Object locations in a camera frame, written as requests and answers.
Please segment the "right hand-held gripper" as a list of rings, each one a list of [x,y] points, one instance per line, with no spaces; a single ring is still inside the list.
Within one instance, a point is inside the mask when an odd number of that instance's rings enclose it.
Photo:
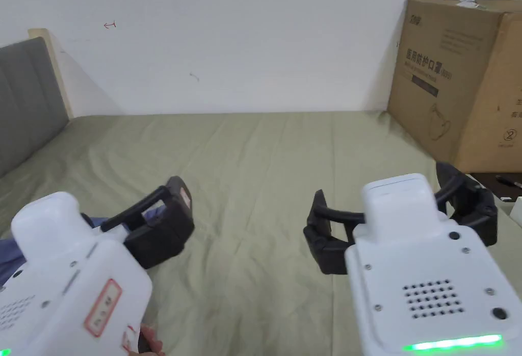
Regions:
[[[363,355],[521,355],[521,301],[486,248],[498,241],[492,191],[446,162],[436,175],[435,197],[421,174],[365,185],[364,213],[317,190],[310,253],[323,274],[348,274]]]

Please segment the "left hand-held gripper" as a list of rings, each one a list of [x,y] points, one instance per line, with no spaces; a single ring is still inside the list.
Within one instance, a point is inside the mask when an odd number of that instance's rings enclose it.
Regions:
[[[92,228],[56,192],[11,224],[25,264],[1,287],[1,355],[128,355],[139,348],[152,282],[195,230],[192,196],[172,176]]]

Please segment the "person's left hand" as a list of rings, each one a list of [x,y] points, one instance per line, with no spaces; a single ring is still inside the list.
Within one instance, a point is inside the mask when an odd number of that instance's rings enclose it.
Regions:
[[[138,338],[138,354],[139,355],[165,355],[164,343],[157,338],[154,329],[148,326],[140,328]]]

